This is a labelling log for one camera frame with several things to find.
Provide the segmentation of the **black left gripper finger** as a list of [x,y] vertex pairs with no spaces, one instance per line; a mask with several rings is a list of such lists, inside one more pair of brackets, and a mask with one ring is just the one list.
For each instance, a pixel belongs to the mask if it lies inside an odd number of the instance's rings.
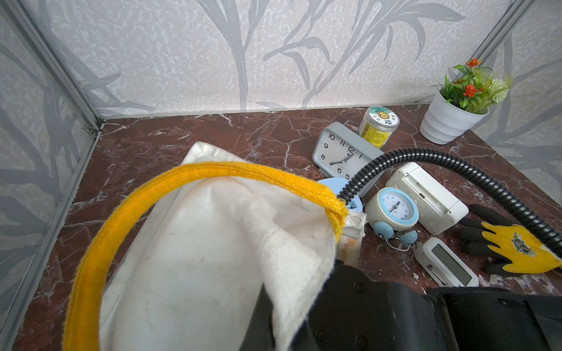
[[261,286],[247,332],[239,351],[273,351],[275,338],[272,330],[273,303],[264,285]]

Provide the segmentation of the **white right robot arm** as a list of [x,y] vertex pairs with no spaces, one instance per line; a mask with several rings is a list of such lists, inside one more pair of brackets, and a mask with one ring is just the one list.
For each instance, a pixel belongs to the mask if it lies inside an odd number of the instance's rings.
[[[561,233],[485,172],[438,150],[387,152],[364,166],[338,197],[351,200],[367,180],[406,162],[439,165],[471,181],[561,259]],[[336,263],[291,349],[561,350],[561,297],[496,288],[431,288],[419,295]]]

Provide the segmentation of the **grey square alarm clock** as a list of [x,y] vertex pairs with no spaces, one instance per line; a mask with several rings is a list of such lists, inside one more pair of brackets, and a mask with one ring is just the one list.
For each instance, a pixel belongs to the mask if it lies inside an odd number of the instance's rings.
[[339,122],[324,128],[313,151],[313,162],[326,177],[349,182],[383,152]]

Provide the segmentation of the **light blue square clock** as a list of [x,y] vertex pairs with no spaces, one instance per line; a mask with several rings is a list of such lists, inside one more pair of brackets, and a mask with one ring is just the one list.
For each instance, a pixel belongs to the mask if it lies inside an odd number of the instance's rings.
[[344,192],[346,197],[349,201],[346,204],[346,208],[348,210],[352,210],[355,212],[363,212],[363,203],[358,195],[354,195],[354,197],[350,196],[350,191],[346,189],[348,184],[348,179],[341,178],[341,177],[330,177],[324,178],[318,181],[319,184],[322,184],[326,187],[329,187],[330,190],[336,195],[339,196],[341,192]]

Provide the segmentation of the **white digital LCD clock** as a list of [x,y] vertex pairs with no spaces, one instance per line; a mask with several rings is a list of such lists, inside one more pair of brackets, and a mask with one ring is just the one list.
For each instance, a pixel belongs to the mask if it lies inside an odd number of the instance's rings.
[[477,275],[439,238],[430,238],[415,248],[414,257],[440,287],[479,286]]

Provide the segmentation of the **white canvas bag yellow handles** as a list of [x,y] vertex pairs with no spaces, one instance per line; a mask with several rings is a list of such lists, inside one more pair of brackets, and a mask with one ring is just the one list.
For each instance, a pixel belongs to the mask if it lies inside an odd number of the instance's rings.
[[365,223],[329,187],[197,142],[102,225],[62,347],[238,350],[264,285],[275,350],[290,350],[335,260],[357,264]]

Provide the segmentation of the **white rectangular alarm clock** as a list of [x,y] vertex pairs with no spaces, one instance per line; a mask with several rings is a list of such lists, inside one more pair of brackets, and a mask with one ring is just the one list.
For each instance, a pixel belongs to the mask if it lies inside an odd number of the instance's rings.
[[432,235],[442,234],[468,215],[468,206],[415,162],[398,168],[386,186],[412,198],[419,210],[419,223]]

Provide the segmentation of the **blue round alarm clock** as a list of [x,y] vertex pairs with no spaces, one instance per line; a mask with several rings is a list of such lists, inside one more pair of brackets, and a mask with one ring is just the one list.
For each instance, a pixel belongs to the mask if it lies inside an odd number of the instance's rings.
[[419,210],[414,200],[404,191],[385,187],[365,205],[367,223],[374,234],[393,250],[407,252],[418,240],[414,226],[419,221]]

